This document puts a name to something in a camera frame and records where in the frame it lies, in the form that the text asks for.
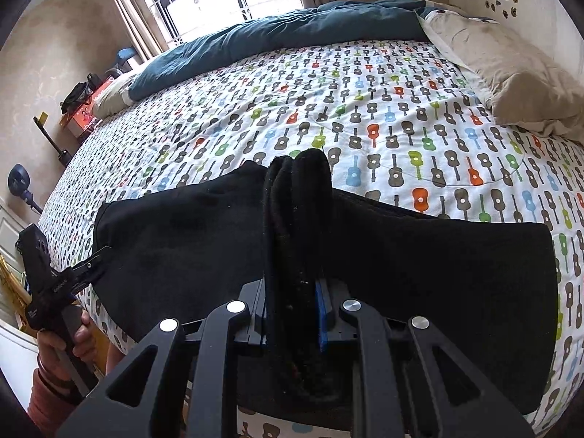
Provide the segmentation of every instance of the folded black garment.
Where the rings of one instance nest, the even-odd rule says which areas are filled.
[[[538,407],[557,324],[544,225],[436,219],[332,189],[319,150],[277,158],[266,173],[246,162],[100,209],[93,249],[109,245],[113,259],[94,288],[119,327],[139,341],[165,317],[204,318],[265,272],[268,343],[284,358],[318,340],[311,284],[336,278],[389,318],[428,317],[522,413]],[[304,337],[290,336],[282,302],[306,319]],[[273,413],[261,407],[269,399],[252,402],[242,405]]]

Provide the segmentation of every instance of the red sleeve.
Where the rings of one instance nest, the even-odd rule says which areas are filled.
[[[53,438],[57,429],[71,415],[74,405],[54,395],[40,380],[39,369],[33,373],[33,389],[28,404],[28,415],[47,438]]]

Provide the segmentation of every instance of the beige wall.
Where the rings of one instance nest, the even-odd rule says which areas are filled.
[[[75,138],[58,126],[59,103],[87,74],[109,69],[128,45],[118,18],[107,0],[33,0],[0,51],[0,197],[28,222],[38,216],[9,193],[11,168],[26,168],[40,205],[63,173],[32,117],[48,113],[49,134],[60,147],[77,150]]]

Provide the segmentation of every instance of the guitar-print bedsheet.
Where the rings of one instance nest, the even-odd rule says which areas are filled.
[[[281,50],[155,94],[100,124],[49,198],[40,228],[63,269],[90,254],[101,203],[202,183],[245,160],[267,166],[310,147],[326,154],[340,189],[439,217],[548,226],[557,346],[541,406],[527,419],[538,432],[551,426],[584,380],[584,153],[561,138],[496,126],[429,43]],[[132,340],[91,287],[80,299],[127,351]],[[239,414],[240,432],[262,436],[266,422],[253,417]],[[270,426],[284,437],[300,425]],[[348,436],[322,433],[309,436]]]

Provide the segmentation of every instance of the round silver bolt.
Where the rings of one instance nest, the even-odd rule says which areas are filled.
[[[361,304],[357,300],[346,300],[343,303],[343,308],[347,311],[359,311],[361,309]]]
[[[412,318],[412,326],[416,329],[427,329],[430,326],[430,321],[424,316],[416,316]]]
[[[245,309],[245,303],[240,300],[227,303],[227,311],[230,313],[241,313]]]
[[[178,321],[172,318],[166,318],[160,321],[160,329],[162,329],[165,333],[174,331],[178,327],[178,325],[179,325]]]

